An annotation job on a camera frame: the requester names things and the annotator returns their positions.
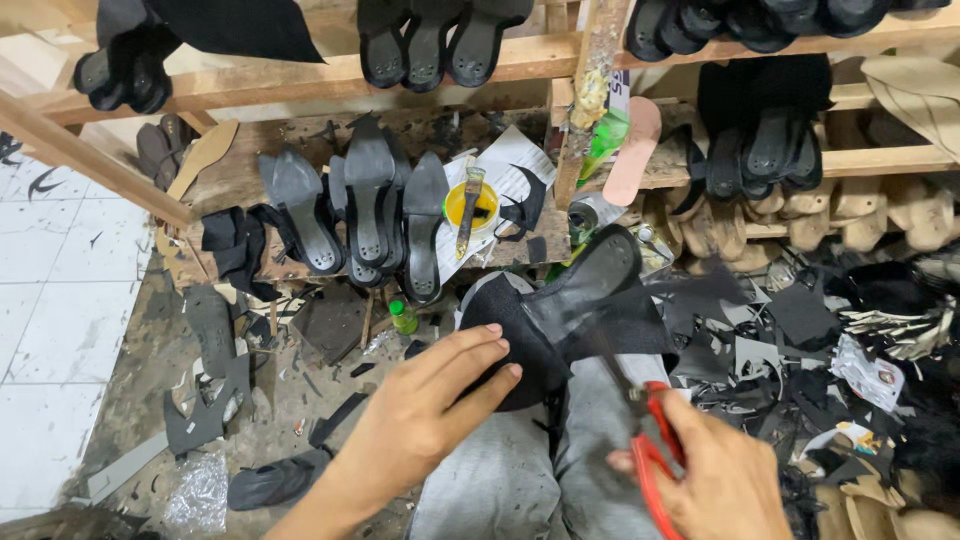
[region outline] black leather scrap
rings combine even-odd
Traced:
[[[280,297],[272,285],[253,280],[260,272],[260,257],[267,245],[260,210],[244,217],[240,207],[231,207],[208,214],[204,224],[202,249],[213,252],[217,273],[237,290],[250,293],[263,302]]]

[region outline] concrete floor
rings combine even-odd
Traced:
[[[190,370],[200,356],[200,346],[192,335],[185,315],[182,297],[173,289],[169,278],[161,272],[162,264],[155,253],[140,287],[130,324],[117,359],[100,418],[91,434],[84,461],[77,475],[68,481],[61,494],[66,502],[71,497],[87,497],[86,479],[121,455],[164,430],[163,392],[176,386],[186,375],[186,384],[175,391],[182,396],[192,386]],[[327,418],[353,392],[364,387],[370,391],[381,384],[387,374],[403,361],[403,353],[411,340],[430,343],[435,329],[421,319],[417,335],[401,336],[391,328],[384,332],[381,343],[364,354],[354,349],[341,362],[339,369],[319,365],[292,334],[281,326],[279,348],[275,354],[252,354],[252,365],[260,366],[253,374],[254,401],[259,404],[253,419],[252,404],[243,403],[227,423],[224,441],[213,441],[201,447],[203,452],[222,451],[226,455],[228,473],[235,475],[241,467],[255,468],[271,461],[290,457],[309,449],[307,435],[318,417]],[[441,335],[452,331],[452,317],[445,316]],[[294,359],[298,357],[297,369]],[[376,367],[351,379],[349,372],[362,362],[375,362]],[[307,375],[317,386],[317,395],[304,379]],[[342,447],[366,404],[361,405],[327,440],[330,448]],[[303,435],[294,428],[306,420]],[[189,453],[188,459],[198,455]],[[179,475],[174,457],[164,450],[132,479],[116,490],[102,507],[126,511],[148,518],[144,530],[166,530],[163,514],[170,494],[178,486]],[[413,513],[409,503],[416,503],[420,489],[396,498],[356,533],[369,540],[395,539],[403,531]],[[286,512],[275,507],[250,512],[227,513],[227,534],[221,538],[260,538]]]

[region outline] green plastic bottle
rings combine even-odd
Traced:
[[[580,179],[577,187],[583,187],[600,165],[605,163],[617,148],[623,144],[630,131],[630,121],[624,120],[612,112],[604,114],[593,128],[593,139],[590,141],[590,150],[584,157],[584,164],[580,168]]]
[[[417,314],[412,309],[407,309],[400,300],[390,302],[390,314],[394,316],[396,331],[403,335],[410,335],[417,331],[417,326],[420,324]]]

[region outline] wooden plank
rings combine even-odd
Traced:
[[[557,180],[553,184],[559,210],[570,207],[584,155],[593,139],[593,123],[607,111],[604,103],[610,90],[613,54],[622,47],[623,21],[629,7],[628,0],[590,1],[580,58],[573,75],[573,110],[557,164]]]
[[[604,27],[604,31],[609,34],[610,28],[621,28],[626,17],[627,13],[621,14]],[[863,36],[848,39],[799,37],[780,54],[878,50],[927,43],[953,43],[958,39],[960,3],[942,8],[925,20],[904,20],[888,15]],[[759,56],[736,41],[719,38],[711,41],[699,53],[673,55],[665,61],[650,64],[620,51],[619,35],[615,43],[619,51],[613,58],[615,69]],[[581,45],[581,34],[576,32],[505,39],[491,81],[569,77],[576,73]],[[359,55],[331,57],[327,61],[327,65],[277,61],[175,75],[172,78],[174,96],[167,101],[163,110],[213,110],[305,99],[347,99],[381,91],[402,91],[399,86],[391,90],[378,90],[367,85],[360,69]],[[444,84],[452,85],[448,79],[444,80]],[[89,105],[86,96],[75,90],[48,92],[24,99],[61,124],[135,116],[126,106],[113,112],[96,111]]]
[[[53,123],[23,102],[0,91],[0,127],[57,164],[67,165],[97,184],[180,228],[192,221],[190,209],[130,170]]]
[[[686,173],[686,154],[679,148],[662,146],[657,148],[647,164],[641,189],[677,187],[687,185],[690,181]],[[960,170],[960,163],[932,144],[824,152],[824,178],[849,177],[855,180],[877,175],[956,170]],[[601,190],[609,174],[610,167],[602,166],[577,192]]]
[[[206,135],[206,132],[217,127],[217,121],[214,120],[213,116],[210,116],[205,110],[180,112],[179,115],[184,122],[196,130],[201,136]]]
[[[906,18],[903,13],[888,14],[873,30],[857,37],[839,39],[828,36],[798,37],[778,55],[805,55],[830,51],[881,51],[890,47],[910,47],[933,43],[956,43],[960,40],[960,4],[941,8],[927,18]],[[696,61],[753,58],[760,55],[729,36],[712,39],[700,52],[673,55],[664,61],[650,63],[637,60],[627,51],[617,55],[617,69],[671,65]]]
[[[580,33],[506,39],[491,82],[551,79],[573,74],[580,49]],[[327,64],[271,61],[183,73],[171,77],[174,95],[162,112],[214,110],[305,99],[348,99],[381,92],[405,91],[397,85],[380,90],[367,84],[360,55],[326,59]],[[453,86],[449,78],[443,85]],[[128,106],[100,112],[77,90],[24,96],[24,102],[60,124],[83,124],[136,116]]]
[[[455,114],[459,116],[457,127],[454,127]],[[516,125],[531,140],[540,142],[546,130],[547,117],[546,107],[493,113],[475,112],[466,107],[447,107],[385,111],[380,115],[380,125],[394,130],[408,155],[414,157],[412,164],[416,164],[417,157],[426,151],[436,152],[444,162],[469,148],[476,147],[483,151],[511,125]],[[198,216],[231,206],[245,209],[267,202],[257,168],[258,153],[275,155],[281,144],[289,142],[320,169],[329,161],[335,149],[332,141],[319,133],[326,129],[327,122],[332,122],[335,126],[336,150],[342,154],[352,133],[352,128],[348,128],[347,124],[356,118],[356,114],[335,114],[240,124],[227,154],[200,173],[197,182],[183,196],[183,201],[191,205]],[[197,222],[186,231],[185,237],[192,245],[200,246],[203,233],[203,225]],[[343,224],[338,226],[338,233],[344,237]],[[566,212],[555,209],[550,193],[543,205],[537,230],[527,235],[528,238],[533,236],[546,238],[548,261],[569,260]],[[267,249],[261,261],[262,280],[313,277],[301,263],[289,259],[274,262],[274,258],[283,252],[283,242],[274,228],[266,228],[266,241]],[[486,251],[483,251],[470,258],[465,268],[483,266],[485,254]],[[210,282],[204,270],[209,276],[217,276],[211,253],[199,252],[196,256],[184,253],[184,256],[179,285]],[[510,265],[514,260],[521,264],[529,262],[526,239],[520,242],[497,242],[487,267]]]

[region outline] finger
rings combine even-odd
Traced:
[[[497,324],[456,331],[411,360],[412,367],[407,377],[416,385],[423,384],[432,379],[458,354],[477,345],[495,341],[501,335],[503,335],[503,328]]]
[[[454,445],[460,444],[477,426],[490,418],[507,394],[520,382],[522,375],[523,368],[518,364],[507,364],[446,412],[443,421]]]
[[[687,456],[699,452],[701,447],[709,443],[711,435],[704,413],[693,408],[676,390],[661,392],[660,400],[663,403],[663,413],[680,437]]]
[[[463,351],[427,381],[422,391],[444,411],[464,389],[509,352],[510,343],[503,338]]]
[[[617,473],[626,475],[633,483],[636,483],[634,453],[629,450],[614,450],[607,454],[607,464]]]

